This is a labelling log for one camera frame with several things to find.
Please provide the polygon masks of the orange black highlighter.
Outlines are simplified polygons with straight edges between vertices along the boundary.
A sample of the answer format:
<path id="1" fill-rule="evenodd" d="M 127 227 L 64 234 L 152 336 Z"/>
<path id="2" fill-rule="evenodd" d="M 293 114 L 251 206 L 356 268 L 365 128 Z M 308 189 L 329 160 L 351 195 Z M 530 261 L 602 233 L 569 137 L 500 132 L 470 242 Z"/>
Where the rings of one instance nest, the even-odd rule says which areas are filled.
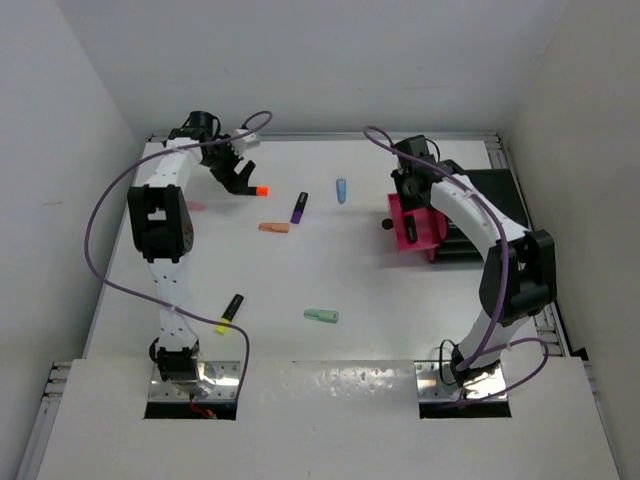
<path id="1" fill-rule="evenodd" d="M 266 197 L 269 195 L 269 188 L 267 186 L 248 187 L 246 195 Z"/>

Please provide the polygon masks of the black pink drawer organizer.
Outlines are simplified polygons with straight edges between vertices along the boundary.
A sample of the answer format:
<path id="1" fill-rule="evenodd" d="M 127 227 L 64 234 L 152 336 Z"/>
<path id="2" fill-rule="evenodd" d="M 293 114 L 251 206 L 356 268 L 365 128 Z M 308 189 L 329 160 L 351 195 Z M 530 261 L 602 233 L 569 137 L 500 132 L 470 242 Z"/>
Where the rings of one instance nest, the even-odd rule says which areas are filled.
<path id="1" fill-rule="evenodd" d="M 472 169 L 467 176 L 477 190 L 501 212 L 516 223 L 528 227 L 529 221 L 516 183 L 507 169 Z M 396 250 L 425 252 L 430 263 L 479 262 L 481 256 L 471 241 L 454 222 L 439 211 L 428 208 L 403 210 L 397 193 L 388 195 L 389 218 L 381 225 L 396 237 Z M 413 215 L 418 241 L 409 244 L 404 229 L 404 217 Z"/>

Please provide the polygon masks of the pink correction tape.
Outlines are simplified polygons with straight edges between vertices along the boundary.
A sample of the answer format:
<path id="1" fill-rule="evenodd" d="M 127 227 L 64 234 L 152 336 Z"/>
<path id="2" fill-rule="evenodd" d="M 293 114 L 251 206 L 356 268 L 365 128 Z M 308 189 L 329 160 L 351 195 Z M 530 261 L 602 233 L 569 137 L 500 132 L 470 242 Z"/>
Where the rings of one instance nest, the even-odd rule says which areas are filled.
<path id="1" fill-rule="evenodd" d="M 187 207 L 190 211 L 204 211 L 206 209 L 206 205 L 196 201 L 187 201 Z"/>

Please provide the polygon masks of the orange correction tape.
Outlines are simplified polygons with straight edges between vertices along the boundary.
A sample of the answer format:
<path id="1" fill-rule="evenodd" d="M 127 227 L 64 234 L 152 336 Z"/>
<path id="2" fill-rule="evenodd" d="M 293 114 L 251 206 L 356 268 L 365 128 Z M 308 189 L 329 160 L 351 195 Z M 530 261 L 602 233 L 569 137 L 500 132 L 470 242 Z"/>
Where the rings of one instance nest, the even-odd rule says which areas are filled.
<path id="1" fill-rule="evenodd" d="M 269 233 L 287 234 L 290 231 L 288 223 L 260 223 L 258 229 Z"/>

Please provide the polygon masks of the purple black highlighter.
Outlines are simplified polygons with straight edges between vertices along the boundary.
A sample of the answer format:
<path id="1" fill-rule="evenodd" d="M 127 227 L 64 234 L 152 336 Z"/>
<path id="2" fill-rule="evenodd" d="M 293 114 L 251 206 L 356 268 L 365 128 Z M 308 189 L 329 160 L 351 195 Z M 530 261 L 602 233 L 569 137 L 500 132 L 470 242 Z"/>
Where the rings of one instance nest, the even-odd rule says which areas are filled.
<path id="1" fill-rule="evenodd" d="M 307 200 L 308 200 L 308 193 L 301 192 L 297 198 L 296 204 L 294 206 L 294 209 L 290 218 L 291 224 L 297 225 L 300 223 L 306 204 L 307 204 Z"/>

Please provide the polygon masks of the yellow black highlighter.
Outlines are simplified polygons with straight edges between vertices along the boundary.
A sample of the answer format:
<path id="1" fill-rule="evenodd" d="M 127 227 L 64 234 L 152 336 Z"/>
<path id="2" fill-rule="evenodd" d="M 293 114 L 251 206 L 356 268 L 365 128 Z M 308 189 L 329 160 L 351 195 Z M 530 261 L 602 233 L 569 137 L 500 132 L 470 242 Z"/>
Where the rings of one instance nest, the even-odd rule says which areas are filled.
<path id="1" fill-rule="evenodd" d="M 225 311 L 219 319 L 220 324 L 216 326 L 215 332 L 218 335 L 225 335 L 228 326 L 232 323 L 235 315 L 237 314 L 240 306 L 244 301 L 244 296 L 241 294 L 235 294 L 232 300 L 227 305 Z"/>

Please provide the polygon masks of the pink black highlighter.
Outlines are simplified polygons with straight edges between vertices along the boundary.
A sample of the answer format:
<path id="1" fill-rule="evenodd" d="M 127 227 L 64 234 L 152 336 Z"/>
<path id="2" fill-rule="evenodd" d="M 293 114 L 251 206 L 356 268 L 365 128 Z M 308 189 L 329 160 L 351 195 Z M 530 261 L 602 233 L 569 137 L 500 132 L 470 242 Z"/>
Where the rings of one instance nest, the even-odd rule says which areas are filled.
<path id="1" fill-rule="evenodd" d="M 418 233 L 414 216 L 406 215 L 403 221 L 407 242 L 415 244 L 418 241 Z"/>

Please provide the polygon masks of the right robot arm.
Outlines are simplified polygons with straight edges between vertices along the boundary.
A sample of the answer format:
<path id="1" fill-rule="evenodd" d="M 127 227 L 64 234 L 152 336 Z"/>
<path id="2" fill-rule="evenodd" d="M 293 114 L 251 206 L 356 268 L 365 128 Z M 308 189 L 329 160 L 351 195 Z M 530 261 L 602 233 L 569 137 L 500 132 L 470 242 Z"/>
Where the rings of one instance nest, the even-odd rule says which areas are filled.
<path id="1" fill-rule="evenodd" d="M 461 387 L 493 372 L 516 333 L 555 301 L 555 244 L 547 231 L 512 219 L 477 186 L 474 171 L 438 159 L 429 144 L 416 135 L 390 146 L 401 211 L 393 222 L 403 245 L 428 242 L 436 256 L 460 235 L 483 261 L 480 313 L 449 362 L 449 376 Z"/>

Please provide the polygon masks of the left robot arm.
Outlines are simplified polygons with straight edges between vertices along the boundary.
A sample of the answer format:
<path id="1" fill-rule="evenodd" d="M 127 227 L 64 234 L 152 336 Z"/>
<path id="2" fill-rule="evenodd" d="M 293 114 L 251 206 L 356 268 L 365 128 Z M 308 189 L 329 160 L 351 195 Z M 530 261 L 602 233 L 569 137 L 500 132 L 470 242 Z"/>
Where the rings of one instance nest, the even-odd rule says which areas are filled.
<path id="1" fill-rule="evenodd" d="M 127 202 L 133 242 L 147 261 L 161 302 L 160 333 L 150 357 L 161 379 L 176 384 L 202 380 L 199 337 L 179 308 L 187 300 L 186 271 L 195 231 L 185 200 L 185 190 L 194 169 L 206 167 L 232 194 L 254 194 L 249 177 L 250 161 L 241 171 L 237 165 L 246 150 L 260 143 L 246 124 L 222 134 L 214 125 L 217 117 L 193 111 L 180 128 L 173 129 L 153 174 L 142 185 L 129 189 Z"/>

